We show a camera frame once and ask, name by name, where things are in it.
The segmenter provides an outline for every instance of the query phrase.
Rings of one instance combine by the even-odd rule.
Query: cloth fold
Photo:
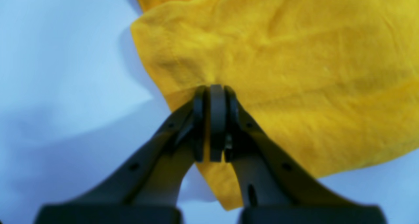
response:
[[[172,111],[199,85],[230,85],[314,177],[419,147],[419,0],[138,0],[144,68]],[[230,164],[197,164],[227,210]]]

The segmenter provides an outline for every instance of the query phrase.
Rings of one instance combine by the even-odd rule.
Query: yellow fabric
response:
[[[315,177],[419,147],[419,0],[138,0],[138,54],[171,110],[230,85]],[[227,210],[229,164],[198,169]]]

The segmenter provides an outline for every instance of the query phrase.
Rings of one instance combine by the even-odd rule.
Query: white surface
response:
[[[90,189],[170,114],[144,71],[130,24],[136,0],[0,0],[0,220],[29,224],[43,203]],[[419,151],[321,179],[390,224],[419,223]],[[233,224],[196,167],[179,207],[187,224]]]

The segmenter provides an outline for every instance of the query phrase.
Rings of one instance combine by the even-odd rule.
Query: towel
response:
[[[419,147],[419,0],[138,0],[144,65],[174,111],[197,86],[231,86],[313,177]],[[224,209],[232,166],[197,164]]]

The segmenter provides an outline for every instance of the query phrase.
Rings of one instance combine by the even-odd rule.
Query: screw hole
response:
[[[247,187],[247,195],[249,196],[250,205],[252,207],[258,206],[258,198],[256,197],[256,190],[252,184]]]
[[[289,165],[288,163],[283,163],[282,164],[283,169],[287,170],[287,171],[291,171],[292,170],[292,166]]]
[[[132,165],[130,166],[130,170],[131,170],[131,171],[135,171],[135,170],[137,170],[138,168],[139,168],[139,164],[138,164],[138,163],[132,164]]]

